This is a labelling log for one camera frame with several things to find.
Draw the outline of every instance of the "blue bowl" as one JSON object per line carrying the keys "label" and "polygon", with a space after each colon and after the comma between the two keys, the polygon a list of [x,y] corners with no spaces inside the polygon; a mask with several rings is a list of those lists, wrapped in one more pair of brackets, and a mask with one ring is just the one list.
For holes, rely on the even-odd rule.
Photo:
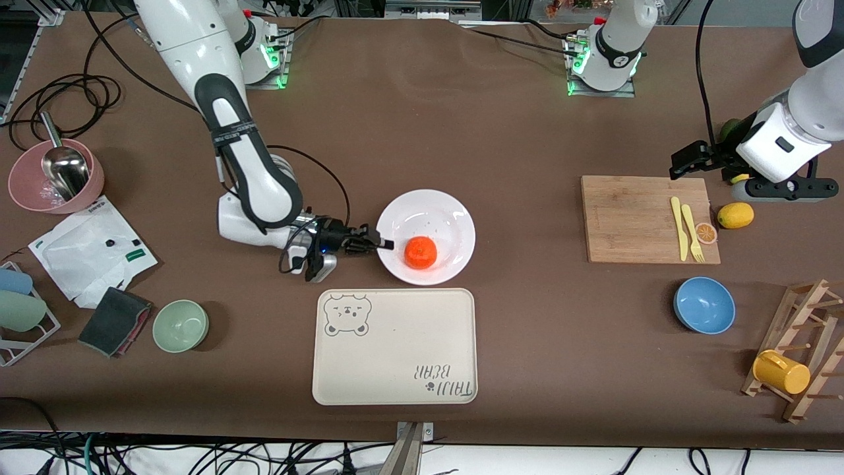
{"label": "blue bowl", "polygon": [[674,312],[690,330],[717,335],[735,321],[736,304],[721,282],[692,277],[674,294]]}

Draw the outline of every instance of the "green bowl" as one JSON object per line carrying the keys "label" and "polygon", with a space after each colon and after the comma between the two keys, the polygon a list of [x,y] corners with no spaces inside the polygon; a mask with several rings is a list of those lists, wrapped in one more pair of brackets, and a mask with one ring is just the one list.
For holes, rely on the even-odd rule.
{"label": "green bowl", "polygon": [[190,300],[168,303],[153,323],[153,340],[168,353],[186,352],[207,334],[208,316],[198,303]]}

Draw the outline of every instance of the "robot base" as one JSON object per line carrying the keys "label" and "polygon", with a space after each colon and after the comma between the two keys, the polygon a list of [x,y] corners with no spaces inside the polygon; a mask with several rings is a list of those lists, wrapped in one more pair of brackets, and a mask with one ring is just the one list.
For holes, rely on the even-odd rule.
{"label": "robot base", "polygon": [[[578,36],[587,35],[586,30],[579,30]],[[565,51],[579,51],[577,44],[563,40],[563,49]],[[589,87],[580,76],[574,74],[572,69],[575,67],[575,62],[581,61],[580,57],[565,57],[565,75],[568,81],[569,96],[593,96],[593,97],[636,97],[636,89],[633,87],[633,78],[627,79],[627,82],[617,90],[595,90]]]}
{"label": "robot base", "polygon": [[[273,28],[272,35],[285,35],[290,33],[290,28],[275,28],[275,24],[270,24]],[[273,48],[272,52],[265,52],[262,54],[262,61],[267,61],[269,64],[278,65],[269,74],[254,83],[246,84],[247,89],[258,90],[277,90],[287,87],[287,79],[290,73],[290,60],[293,56],[293,39],[295,35],[287,35],[283,38],[278,38],[270,46]]]}

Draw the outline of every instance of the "table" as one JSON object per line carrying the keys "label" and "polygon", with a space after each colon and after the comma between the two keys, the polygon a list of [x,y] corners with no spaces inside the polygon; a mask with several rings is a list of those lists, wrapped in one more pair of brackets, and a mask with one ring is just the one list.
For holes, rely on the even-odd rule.
{"label": "table", "polygon": [[[555,45],[519,25],[495,31]],[[129,290],[159,308],[200,302],[211,329],[196,351],[170,355],[148,327],[126,357],[105,359],[75,342],[91,312],[68,302],[31,254],[14,256],[62,330],[0,371],[0,395],[37,400],[60,429],[79,431],[392,440],[396,421],[419,420],[452,443],[840,449],[844,410],[835,402],[816,402],[793,426],[777,420],[778,398],[739,389],[784,286],[841,277],[841,198],[754,205],[753,225],[722,232],[718,266],[587,262],[580,177],[667,176],[671,154],[706,137],[694,36],[689,27],[654,29],[637,97],[607,100],[567,96],[553,53],[445,21],[330,19],[296,42],[286,90],[249,93],[268,144],[306,150],[343,179],[353,224],[376,222],[415,188],[446,191],[472,212],[474,257],[444,287],[475,296],[479,393],[465,406],[431,407],[313,401],[317,297],[402,283],[369,257],[341,258],[325,282],[306,284],[278,274],[278,250],[219,237],[221,190],[203,122],[98,49],[92,71],[120,80],[126,97],[81,140],[103,163],[105,194],[161,262]],[[128,28],[109,37],[143,77],[185,97]],[[81,14],[46,30],[22,96],[81,70],[92,40]],[[748,115],[803,73],[788,29],[707,28],[703,69],[716,122]],[[88,113],[73,96],[51,111],[60,125]],[[19,137],[35,143],[25,128]],[[18,153],[5,134],[0,146],[6,176]],[[331,178],[285,157],[306,204],[342,216]],[[844,177],[841,158],[836,145],[821,173]],[[731,201],[719,173],[699,176],[713,205]],[[21,210],[6,194],[0,215],[2,251],[62,219]],[[698,273],[736,298],[736,323],[719,336],[690,333],[672,314],[674,289]],[[0,427],[46,429],[37,414],[3,407]]]}

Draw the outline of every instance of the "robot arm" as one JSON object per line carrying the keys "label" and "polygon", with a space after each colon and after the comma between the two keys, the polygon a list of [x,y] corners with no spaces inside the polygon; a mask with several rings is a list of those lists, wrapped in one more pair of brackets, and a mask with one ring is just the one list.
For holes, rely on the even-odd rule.
{"label": "robot arm", "polygon": [[273,163],[252,121],[240,55],[219,11],[211,0],[135,3],[161,58],[233,169],[243,213],[261,232],[293,223],[302,209],[299,186]]}
{"label": "robot arm", "polygon": [[271,156],[263,143],[246,103],[244,74],[252,84],[273,68],[262,46],[272,33],[265,28],[274,26],[249,20],[235,0],[136,0],[135,5],[167,68],[205,118],[217,154],[235,175],[234,192],[218,203],[224,238],[281,248],[288,258],[285,272],[307,268],[312,282],[334,269],[333,253],[340,249],[346,254],[392,249],[392,242],[367,225],[355,229],[303,211],[289,164]]}
{"label": "robot arm", "polygon": [[587,47],[571,72],[592,89],[617,90],[635,72],[657,17],[656,0],[616,0],[605,24],[577,32]]}
{"label": "robot arm", "polygon": [[[844,139],[844,0],[802,0],[793,27],[809,70],[759,111],[725,125],[721,143],[698,141],[674,154],[671,178],[723,167],[725,179],[751,176],[733,185],[736,199],[818,201],[837,194],[835,180],[814,173],[817,155]],[[807,176],[798,176],[806,163]]]}

